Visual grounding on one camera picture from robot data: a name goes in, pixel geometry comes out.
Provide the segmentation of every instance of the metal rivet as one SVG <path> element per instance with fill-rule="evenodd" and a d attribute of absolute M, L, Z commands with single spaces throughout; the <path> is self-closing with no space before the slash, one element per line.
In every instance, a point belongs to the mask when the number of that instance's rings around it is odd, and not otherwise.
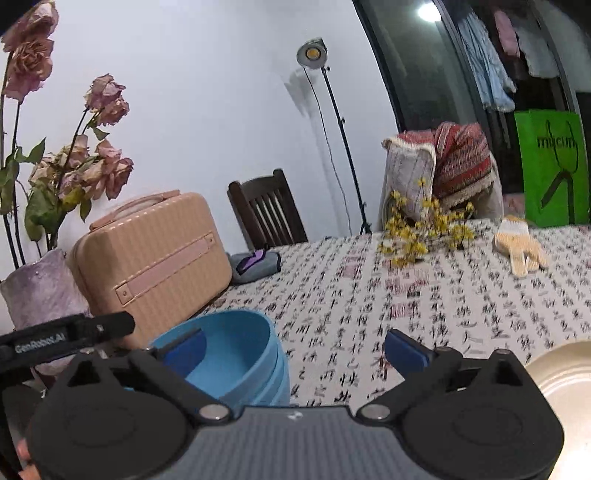
<path fill-rule="evenodd" d="M 361 409 L 361 415 L 370 420 L 383 420 L 390 415 L 390 409 L 386 405 L 372 403 Z"/>
<path fill-rule="evenodd" d="M 223 405 L 211 403 L 199 409 L 199 414 L 208 420 L 223 420 L 230 415 L 230 410 Z"/>

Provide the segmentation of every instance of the bag handle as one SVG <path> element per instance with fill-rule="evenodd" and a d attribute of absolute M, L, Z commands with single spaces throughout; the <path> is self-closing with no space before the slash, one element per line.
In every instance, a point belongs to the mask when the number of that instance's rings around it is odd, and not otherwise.
<path fill-rule="evenodd" d="M 124 213 L 126 210 L 130 210 L 133 207 L 141 205 L 142 203 L 153 202 L 152 204 L 156 205 L 157 203 L 168 200 L 169 198 L 177 197 L 178 195 L 180 195 L 180 193 L 181 193 L 180 190 L 170 190 L 169 192 L 154 193 L 152 195 L 146 195 L 145 197 L 124 203 L 119 208 L 115 209 L 113 212 L 108 213 L 104 217 L 101 217 L 98 220 L 92 222 L 90 224 L 90 231 L 92 232 L 92 231 L 102 228 L 106 225 L 109 225 L 110 223 L 117 220 L 117 218 L 120 217 L 121 214 Z"/>

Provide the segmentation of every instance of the black tripod pole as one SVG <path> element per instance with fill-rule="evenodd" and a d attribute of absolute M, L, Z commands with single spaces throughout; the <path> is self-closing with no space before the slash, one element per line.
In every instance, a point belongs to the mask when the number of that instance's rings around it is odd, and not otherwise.
<path fill-rule="evenodd" d="M 359 234 L 363 233 L 371 233 L 371 225 L 368 223 L 368 220 L 365 216 L 365 206 L 366 203 L 363 202 L 361 198 L 361 191 L 359 190 L 359 182 L 357 181 L 357 174 L 355 173 L 355 165 L 353 165 L 353 158 L 351 158 L 351 150 L 349 149 L 349 143 L 347 142 L 347 135 L 345 134 L 345 127 L 343 124 L 345 123 L 345 119 L 340 116 L 339 109 L 336 106 L 335 96 L 332 92 L 332 88 L 330 87 L 330 82 L 328 75 L 326 74 L 327 69 L 322 67 L 322 76 L 326 81 L 326 87 L 329 90 L 330 99 L 333 102 L 333 107 L 335 108 L 335 115 L 336 119 L 339 123 L 340 134 L 343 136 L 343 143 L 345 144 L 345 151 L 347 152 L 347 158 L 349 159 L 349 166 L 351 167 L 351 175 L 353 176 L 353 183 L 355 183 L 355 190 L 357 191 L 357 199 L 359 200 L 359 210 L 361 211 L 361 231 Z"/>

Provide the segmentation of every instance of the dark brown chair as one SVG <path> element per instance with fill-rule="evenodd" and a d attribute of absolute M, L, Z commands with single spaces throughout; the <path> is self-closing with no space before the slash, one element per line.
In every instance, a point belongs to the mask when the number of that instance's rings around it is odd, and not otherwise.
<path fill-rule="evenodd" d="M 272 177 L 233 181 L 228 193 L 255 249 L 308 241 L 283 170 L 275 170 Z"/>

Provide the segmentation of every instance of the tablecloth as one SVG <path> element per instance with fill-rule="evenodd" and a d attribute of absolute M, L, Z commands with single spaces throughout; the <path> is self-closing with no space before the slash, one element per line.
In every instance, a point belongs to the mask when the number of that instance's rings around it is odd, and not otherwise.
<path fill-rule="evenodd" d="M 280 273 L 231 287 L 206 312 L 265 313 L 289 359 L 291 402 L 349 404 L 353 412 L 403 381 L 382 350 L 390 328 L 474 358 L 508 348 L 525 364 L 591 338 L 589 227 L 533 231 L 550 268 L 519 280 L 493 251 L 496 226 L 472 226 L 468 249 L 402 270 L 377 252 L 381 234 L 284 247 Z"/>

